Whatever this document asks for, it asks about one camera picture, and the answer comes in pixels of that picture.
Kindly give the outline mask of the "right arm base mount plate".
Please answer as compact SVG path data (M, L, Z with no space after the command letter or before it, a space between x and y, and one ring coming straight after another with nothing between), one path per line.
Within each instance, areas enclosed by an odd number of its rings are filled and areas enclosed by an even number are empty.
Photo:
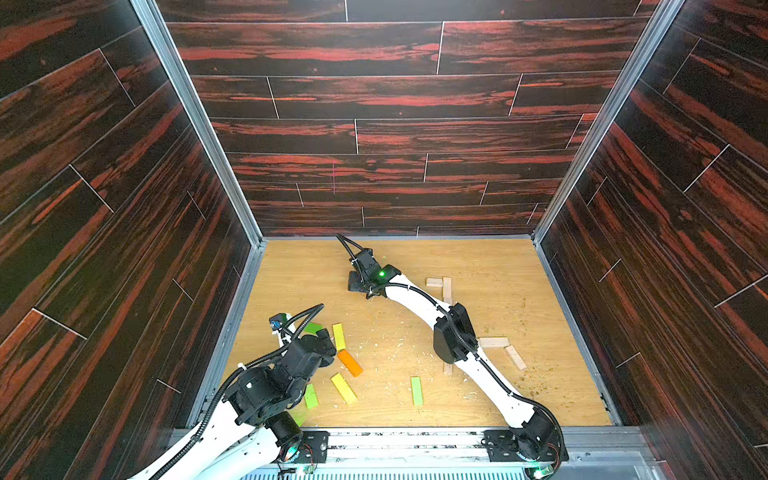
M482 435L481 445L491 462L544 462L569 460L569 453L556 432L536 437L523 429L489 429Z

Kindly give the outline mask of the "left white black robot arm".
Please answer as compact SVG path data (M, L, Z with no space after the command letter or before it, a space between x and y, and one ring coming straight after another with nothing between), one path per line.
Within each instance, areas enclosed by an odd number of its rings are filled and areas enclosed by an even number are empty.
M298 454L303 433L289 410L300 404L313 375L333 363L327 330L303 331L323 310L270 318L279 348L240 364L214 394L202 420L135 479L239 479Z

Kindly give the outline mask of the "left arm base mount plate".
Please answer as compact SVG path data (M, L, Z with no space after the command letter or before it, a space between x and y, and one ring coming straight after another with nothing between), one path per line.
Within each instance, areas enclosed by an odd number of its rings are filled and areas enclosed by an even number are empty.
M291 445L281 457L282 463L317 465L327 461L330 432L325 430L303 430L302 438Z

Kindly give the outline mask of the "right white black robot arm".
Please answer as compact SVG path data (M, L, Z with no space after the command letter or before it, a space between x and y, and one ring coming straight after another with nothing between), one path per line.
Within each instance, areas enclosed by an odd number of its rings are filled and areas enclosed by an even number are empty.
M529 476L542 479L557 472L568 457L560 423L547 407L520 394L492 364L466 308L435 298L396 267L380 265L372 249L342 234L336 239L353 268L348 290L364 293L368 299L387 298L423 320L433 332L433 349L440 360L464 372L499 410L514 437L515 455L539 464Z

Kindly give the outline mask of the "natural wood block neck top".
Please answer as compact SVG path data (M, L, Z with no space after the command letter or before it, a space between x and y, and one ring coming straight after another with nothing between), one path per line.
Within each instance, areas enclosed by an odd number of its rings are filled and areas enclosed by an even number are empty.
M453 303L452 279L450 277L442 278L442 299L447 304Z

